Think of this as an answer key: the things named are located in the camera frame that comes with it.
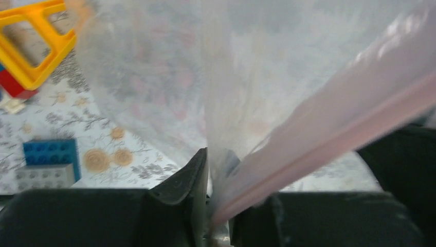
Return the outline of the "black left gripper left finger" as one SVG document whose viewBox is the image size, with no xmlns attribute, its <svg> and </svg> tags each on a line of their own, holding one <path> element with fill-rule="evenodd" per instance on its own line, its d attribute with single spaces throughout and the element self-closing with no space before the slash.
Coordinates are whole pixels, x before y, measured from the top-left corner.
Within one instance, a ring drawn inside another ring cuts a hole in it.
<svg viewBox="0 0 436 247">
<path fill-rule="evenodd" d="M 202 246 L 207 149 L 152 189 L 36 189 L 1 211 L 1 246 Z"/>
</svg>

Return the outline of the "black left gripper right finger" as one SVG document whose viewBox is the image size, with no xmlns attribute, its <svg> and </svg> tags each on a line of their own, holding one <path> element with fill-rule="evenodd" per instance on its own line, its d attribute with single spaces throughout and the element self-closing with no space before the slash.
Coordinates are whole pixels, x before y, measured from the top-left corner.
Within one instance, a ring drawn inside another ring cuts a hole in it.
<svg viewBox="0 0 436 247">
<path fill-rule="evenodd" d="M 281 192 L 238 214 L 234 246 L 423 246 L 406 207 L 380 192 Z"/>
</svg>

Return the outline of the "clear pink zip top bag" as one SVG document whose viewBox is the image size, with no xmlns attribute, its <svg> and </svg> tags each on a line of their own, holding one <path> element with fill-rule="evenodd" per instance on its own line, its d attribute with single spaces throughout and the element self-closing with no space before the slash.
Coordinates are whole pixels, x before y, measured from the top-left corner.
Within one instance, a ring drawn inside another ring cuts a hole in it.
<svg viewBox="0 0 436 247">
<path fill-rule="evenodd" d="M 181 164 L 210 223 L 435 105 L 435 1 L 67 1 L 101 112 Z"/>
</svg>

